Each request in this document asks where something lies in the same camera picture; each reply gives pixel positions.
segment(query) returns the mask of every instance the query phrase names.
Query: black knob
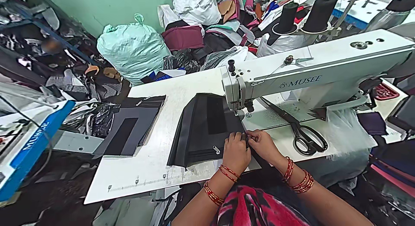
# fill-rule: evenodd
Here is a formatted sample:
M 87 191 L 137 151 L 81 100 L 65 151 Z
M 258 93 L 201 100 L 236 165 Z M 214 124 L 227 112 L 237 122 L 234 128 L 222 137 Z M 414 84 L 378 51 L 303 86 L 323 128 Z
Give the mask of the black knob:
M 250 100 L 250 101 L 247 101 L 246 103 L 245 103 L 245 106 L 246 106 L 246 109 L 248 110 L 248 112 L 253 112 L 254 111 L 254 103 Z
M 228 65 L 229 65 L 229 72 L 234 72 L 235 71 L 235 61 L 234 60 L 229 60 L 228 61 Z

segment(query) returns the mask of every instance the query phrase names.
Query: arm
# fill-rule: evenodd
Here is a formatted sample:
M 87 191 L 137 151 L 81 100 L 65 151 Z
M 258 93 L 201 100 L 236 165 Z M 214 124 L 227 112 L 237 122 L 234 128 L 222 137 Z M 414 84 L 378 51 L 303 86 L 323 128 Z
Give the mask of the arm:
M 240 132 L 231 133 L 225 140 L 223 165 L 241 175 L 251 161 L 251 150 L 246 149 L 244 135 Z M 224 199 L 234 182 L 218 170 L 208 182 L 210 190 L 219 198 Z M 174 218 L 172 226 L 210 225 L 219 207 L 208 197 L 202 188 L 200 192 Z
M 288 168 L 288 160 L 278 151 L 271 136 L 260 130 L 247 131 L 249 145 L 266 161 L 284 175 Z M 297 165 L 288 181 L 295 186 L 304 179 L 305 173 Z M 314 181 L 311 189 L 298 194 L 314 216 L 326 226 L 372 226 L 373 224 L 347 202 L 337 197 L 325 187 Z

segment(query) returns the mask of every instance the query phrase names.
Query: red bangle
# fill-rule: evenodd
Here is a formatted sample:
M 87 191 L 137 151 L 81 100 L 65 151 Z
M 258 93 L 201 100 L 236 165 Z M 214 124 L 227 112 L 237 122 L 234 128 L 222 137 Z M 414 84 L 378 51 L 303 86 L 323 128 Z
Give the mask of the red bangle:
M 288 167 L 287 167 L 287 171 L 285 172 L 283 181 L 288 182 L 288 180 L 290 179 L 291 175 L 293 174 L 294 161 L 291 160 L 288 156 L 286 156 L 286 158 L 288 159 Z
M 224 200 L 223 199 L 220 199 L 217 195 L 215 195 L 215 193 L 213 193 L 210 190 L 210 188 L 208 186 L 208 182 L 205 182 L 205 184 L 203 185 L 203 187 L 205 188 L 205 192 L 209 196 L 210 200 L 212 200 L 218 206 L 221 206 L 223 204 Z
M 301 193 L 307 192 L 311 189 L 311 187 L 314 184 L 313 177 L 307 171 L 304 170 L 304 172 L 305 172 L 304 180 L 297 186 L 290 187 L 295 193 L 301 194 Z
M 220 165 L 220 167 L 223 167 L 224 169 L 226 169 L 228 172 L 230 172 L 232 175 L 236 176 L 237 179 L 240 178 L 239 175 L 237 175 L 234 171 L 232 171 L 231 169 L 229 169 L 228 167 L 226 167 L 225 165 Z
M 303 170 L 303 171 L 305 173 L 304 180 L 300 184 L 298 184 L 296 186 L 290 186 L 290 188 L 292 188 L 293 190 L 296 190 L 296 189 L 302 187 L 305 184 L 305 182 L 308 180 L 309 173 L 307 171 L 305 171 L 305 170 Z
M 228 175 L 227 173 L 225 173 L 225 171 L 223 171 L 220 167 L 219 167 L 219 170 L 225 175 L 225 176 L 227 176 L 229 179 L 231 179 L 233 182 L 235 182 L 236 183 L 236 180 L 235 179 L 233 179 L 230 175 Z

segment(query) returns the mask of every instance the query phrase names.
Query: metal zipper pull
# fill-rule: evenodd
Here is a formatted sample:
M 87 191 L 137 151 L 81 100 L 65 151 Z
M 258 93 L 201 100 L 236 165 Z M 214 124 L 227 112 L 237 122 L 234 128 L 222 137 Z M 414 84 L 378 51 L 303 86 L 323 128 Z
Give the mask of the metal zipper pull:
M 216 154 L 220 154 L 220 150 L 216 146 L 213 146 L 213 149 L 216 151 Z

